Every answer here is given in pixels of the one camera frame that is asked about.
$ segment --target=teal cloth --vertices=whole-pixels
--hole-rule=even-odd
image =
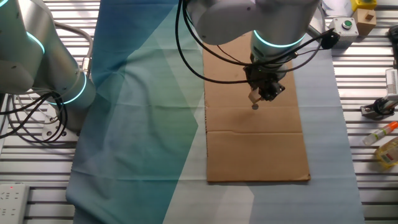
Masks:
[[[177,52],[176,3],[101,2],[97,96],[67,188],[74,223],[364,223],[327,51],[295,72],[312,180],[207,184],[203,81]],[[188,61],[203,73],[201,50],[186,29],[180,35]]]

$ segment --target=table surface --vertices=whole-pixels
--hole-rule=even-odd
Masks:
[[[79,27],[94,36],[99,0],[44,2],[57,22]],[[386,95],[385,71],[392,67],[392,48],[385,34],[391,26],[398,25],[398,1],[378,0],[378,3],[377,27],[370,35],[348,50],[334,50],[332,54],[366,224],[398,224],[398,166],[383,174],[371,169],[376,163],[375,148],[398,136],[398,130],[375,146],[358,144],[359,139],[375,128],[398,120],[398,114],[380,122],[366,120],[359,110],[361,105]],[[57,32],[81,63],[88,42],[71,32],[59,29]],[[31,100],[23,98],[23,101],[28,104]],[[34,116],[44,120],[40,112]],[[41,135],[42,124],[29,123],[27,127]],[[75,209],[65,200],[65,191],[74,153],[75,148],[32,145],[17,136],[6,138],[0,154],[0,184],[24,182],[31,186],[25,224],[72,224]]]

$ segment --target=orange marker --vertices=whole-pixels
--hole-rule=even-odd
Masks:
[[[374,133],[364,138],[362,142],[365,145],[370,146],[371,144],[377,142],[378,140],[384,138],[386,135],[390,134],[395,128],[398,128],[397,121],[391,122],[390,124],[384,126],[383,128],[378,129]]]

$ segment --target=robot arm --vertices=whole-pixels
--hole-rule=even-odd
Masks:
[[[62,44],[42,0],[0,0],[0,70],[0,93],[54,91],[66,105],[67,128],[81,129],[95,87]]]
[[[266,60],[267,55],[280,55],[300,43],[318,3],[319,0],[191,0],[187,10],[198,36],[210,45],[225,44],[254,30],[253,47]]]
[[[190,0],[183,1],[198,36],[207,44],[225,44],[252,31],[251,61],[266,66],[247,66],[246,78],[252,88],[250,100],[272,101],[285,90],[287,52],[297,48],[305,34],[317,35],[310,22],[320,0]]]

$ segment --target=electrical outlet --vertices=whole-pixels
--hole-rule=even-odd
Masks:
[[[0,185],[0,223],[23,224],[28,193],[24,184]]]

